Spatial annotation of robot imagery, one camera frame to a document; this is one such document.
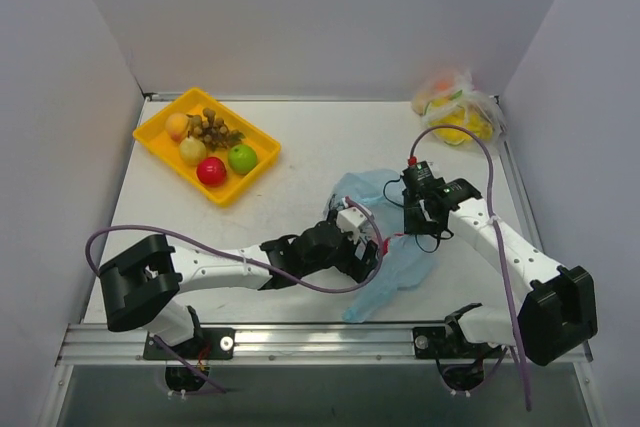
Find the light blue printed plastic bag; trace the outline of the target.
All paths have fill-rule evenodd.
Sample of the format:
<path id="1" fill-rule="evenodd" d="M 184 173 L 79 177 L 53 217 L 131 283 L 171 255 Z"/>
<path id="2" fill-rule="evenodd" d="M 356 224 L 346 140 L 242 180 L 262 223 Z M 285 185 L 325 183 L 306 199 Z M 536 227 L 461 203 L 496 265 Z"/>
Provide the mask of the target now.
<path id="1" fill-rule="evenodd" d="M 419 287 L 437 265 L 437 257 L 424 248 L 432 244 L 424 237 L 404 233 L 402 185 L 399 175 L 389 169 L 346 173 L 334 185 L 326 208 L 331 209 L 348 196 L 369 209 L 383 240 L 402 233 L 384 255 L 380 272 L 342 315 L 346 323 L 363 323 L 394 303 L 396 295 Z"/>

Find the green apple fruit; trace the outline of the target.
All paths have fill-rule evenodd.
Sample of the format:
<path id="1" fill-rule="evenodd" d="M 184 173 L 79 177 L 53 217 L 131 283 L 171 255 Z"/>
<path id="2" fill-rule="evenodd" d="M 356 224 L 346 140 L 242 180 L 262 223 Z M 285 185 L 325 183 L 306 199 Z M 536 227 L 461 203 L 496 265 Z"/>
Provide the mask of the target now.
<path id="1" fill-rule="evenodd" d="M 229 150 L 228 163 L 236 174 L 246 175 L 257 166 L 258 156 L 249 145 L 238 144 Z"/>

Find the red round fruit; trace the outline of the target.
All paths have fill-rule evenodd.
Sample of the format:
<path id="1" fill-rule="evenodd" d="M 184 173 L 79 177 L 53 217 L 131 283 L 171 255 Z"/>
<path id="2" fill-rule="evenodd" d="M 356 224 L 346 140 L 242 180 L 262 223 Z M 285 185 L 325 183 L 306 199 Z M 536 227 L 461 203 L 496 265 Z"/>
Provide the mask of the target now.
<path id="1" fill-rule="evenodd" d="M 208 157 L 197 165 L 196 176 L 199 182 L 205 186 L 219 187 L 227 180 L 227 169 L 220 158 Z"/>

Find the yellow lemon fruit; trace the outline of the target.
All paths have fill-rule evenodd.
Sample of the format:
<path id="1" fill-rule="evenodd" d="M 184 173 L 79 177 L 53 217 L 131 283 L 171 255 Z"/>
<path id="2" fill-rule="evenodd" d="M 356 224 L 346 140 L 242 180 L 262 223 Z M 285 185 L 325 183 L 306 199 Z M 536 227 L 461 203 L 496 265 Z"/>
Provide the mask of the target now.
<path id="1" fill-rule="evenodd" d="M 207 157 L 207 148 L 205 144 L 195 138 L 185 138 L 178 147 L 181 160 L 189 166 L 197 166 Z"/>

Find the orange peach fruit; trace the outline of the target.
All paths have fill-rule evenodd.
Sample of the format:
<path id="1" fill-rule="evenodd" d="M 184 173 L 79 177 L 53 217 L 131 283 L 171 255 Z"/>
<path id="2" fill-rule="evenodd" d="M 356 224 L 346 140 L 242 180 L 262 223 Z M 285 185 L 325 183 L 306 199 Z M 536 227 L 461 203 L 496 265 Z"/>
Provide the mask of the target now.
<path id="1" fill-rule="evenodd" d="M 169 138 L 180 143 L 188 135 L 190 126 L 190 117 L 184 113 L 173 113 L 169 115 L 165 121 L 165 132 Z"/>

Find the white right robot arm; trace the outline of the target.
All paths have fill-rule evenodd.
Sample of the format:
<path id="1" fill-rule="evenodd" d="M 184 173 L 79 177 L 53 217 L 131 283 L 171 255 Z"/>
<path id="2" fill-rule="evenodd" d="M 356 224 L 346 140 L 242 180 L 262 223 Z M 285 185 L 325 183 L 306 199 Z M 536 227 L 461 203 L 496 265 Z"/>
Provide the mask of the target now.
<path id="1" fill-rule="evenodd" d="M 504 310 L 472 303 L 447 316 L 443 342 L 450 353 L 465 356 L 478 344 L 517 347 L 546 366 L 597 334 L 594 281 L 583 267 L 567 268 L 534 247 L 491 213 L 465 179 L 437 178 L 415 158 L 401 179 L 405 233 L 436 242 L 461 239 L 506 287 Z"/>

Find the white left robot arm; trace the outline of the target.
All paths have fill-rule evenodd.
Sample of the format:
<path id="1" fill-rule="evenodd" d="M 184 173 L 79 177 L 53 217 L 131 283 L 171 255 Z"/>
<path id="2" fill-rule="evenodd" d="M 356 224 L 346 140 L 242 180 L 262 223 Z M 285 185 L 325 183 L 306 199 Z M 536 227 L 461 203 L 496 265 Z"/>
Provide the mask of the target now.
<path id="1" fill-rule="evenodd" d="M 155 229 L 104 262 L 97 270 L 106 322 L 112 332 L 144 328 L 180 358 L 196 355 L 202 332 L 196 310 L 178 295 L 222 288 L 255 291 L 295 285 L 320 288 L 307 277 L 331 268 L 350 277 L 356 289 L 380 269 L 380 238 L 365 234 L 365 219 L 324 220 L 299 235 L 285 235 L 237 250 L 216 250 L 198 242 L 169 243 Z"/>

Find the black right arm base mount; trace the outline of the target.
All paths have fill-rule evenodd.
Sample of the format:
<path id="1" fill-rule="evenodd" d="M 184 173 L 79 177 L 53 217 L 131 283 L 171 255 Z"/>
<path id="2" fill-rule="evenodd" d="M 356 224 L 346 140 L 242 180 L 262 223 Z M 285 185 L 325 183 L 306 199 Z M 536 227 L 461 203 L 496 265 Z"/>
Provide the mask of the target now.
<path id="1" fill-rule="evenodd" d="M 412 330 L 414 355 L 417 359 L 476 361 L 497 358 L 502 348 L 489 343 L 470 343 L 464 336 L 459 320 L 474 312 L 480 303 L 468 304 L 447 315 L 443 321 Z"/>

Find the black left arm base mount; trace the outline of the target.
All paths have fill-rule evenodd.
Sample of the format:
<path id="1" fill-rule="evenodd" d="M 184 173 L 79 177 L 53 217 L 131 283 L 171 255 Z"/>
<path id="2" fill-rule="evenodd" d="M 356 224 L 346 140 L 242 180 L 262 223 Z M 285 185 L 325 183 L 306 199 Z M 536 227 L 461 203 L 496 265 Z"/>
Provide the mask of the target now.
<path id="1" fill-rule="evenodd" d="M 143 326 L 147 330 L 145 360 L 174 360 L 157 338 L 186 360 L 229 360 L 233 357 L 236 331 L 227 326 L 202 327 L 195 309 L 170 301 Z"/>

